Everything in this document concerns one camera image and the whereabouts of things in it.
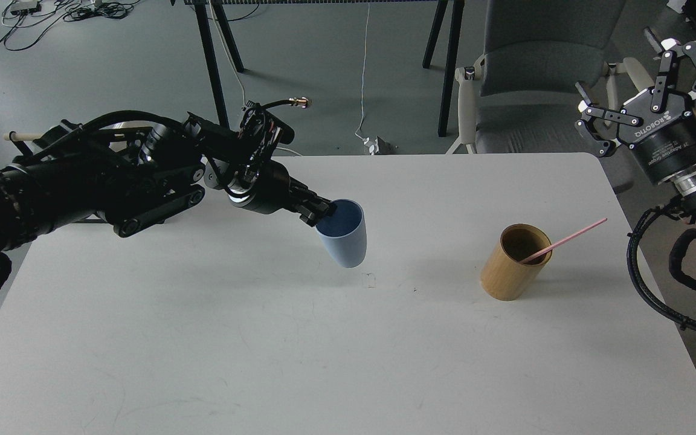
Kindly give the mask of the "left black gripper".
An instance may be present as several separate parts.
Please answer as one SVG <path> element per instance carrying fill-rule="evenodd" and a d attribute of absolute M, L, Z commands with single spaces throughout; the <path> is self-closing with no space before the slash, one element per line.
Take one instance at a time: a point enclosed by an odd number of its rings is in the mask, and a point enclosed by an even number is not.
<path fill-rule="evenodd" d="M 299 218 L 310 227 L 337 211 L 334 201 L 318 196 L 306 185 L 291 187 L 291 184 L 292 177 L 287 168 L 278 162 L 267 162 L 251 190 L 243 193 L 240 198 L 228 198 L 233 206 L 257 214 L 273 214 L 277 210 L 297 212 Z"/>

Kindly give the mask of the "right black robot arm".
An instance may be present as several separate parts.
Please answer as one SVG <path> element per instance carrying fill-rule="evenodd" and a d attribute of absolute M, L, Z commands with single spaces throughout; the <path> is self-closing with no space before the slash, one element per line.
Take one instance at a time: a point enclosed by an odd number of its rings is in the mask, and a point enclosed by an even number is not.
<path fill-rule="evenodd" d="M 669 308 L 647 287 L 637 262 L 640 241 L 660 216 L 696 221 L 696 41 L 660 40 L 644 34 L 660 59 L 657 77 L 618 108 L 603 108 L 578 82 L 582 96 L 576 130 L 597 157 L 610 157 L 619 146 L 629 149 L 653 184 L 668 182 L 677 191 L 666 205 L 644 212 L 628 234 L 627 267 L 636 292 L 657 313 L 680 329 L 696 331 L 696 320 Z M 684 231 L 669 250 L 671 276 L 696 290 L 696 228 Z"/>

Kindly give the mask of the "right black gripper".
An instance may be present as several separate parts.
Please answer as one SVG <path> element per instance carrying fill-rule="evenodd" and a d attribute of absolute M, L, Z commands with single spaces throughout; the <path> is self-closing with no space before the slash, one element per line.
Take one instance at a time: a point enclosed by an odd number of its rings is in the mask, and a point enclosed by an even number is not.
<path fill-rule="evenodd" d="M 696 165 L 696 78 L 687 88 L 678 85 L 683 63 L 690 63 L 696 71 L 696 40 L 660 40 L 649 27 L 643 29 L 643 35 L 660 58 L 654 86 L 627 101 L 624 110 L 615 111 L 594 102 L 587 83 L 576 82 L 582 100 L 574 128 L 588 146 L 587 152 L 599 159 L 613 156 L 620 142 L 629 146 L 647 179 L 661 184 Z M 608 122 L 620 127 L 620 140 L 619 134 L 608 136 Z"/>

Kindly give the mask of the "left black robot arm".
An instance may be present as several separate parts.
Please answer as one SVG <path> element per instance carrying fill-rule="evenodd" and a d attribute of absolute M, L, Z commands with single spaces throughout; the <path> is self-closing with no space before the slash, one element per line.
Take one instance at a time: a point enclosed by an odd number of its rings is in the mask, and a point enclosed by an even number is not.
<path fill-rule="evenodd" d="M 192 113 L 176 121 L 125 110 L 17 138 L 20 155 L 0 170 L 0 290 L 12 271 L 7 252 L 40 235 L 94 215 L 130 237 L 196 206 L 205 188 L 259 214 L 288 210 L 312 227 L 333 216 L 335 201 L 272 159 L 295 132 L 269 110 L 309 104 L 249 101 L 237 131 Z"/>

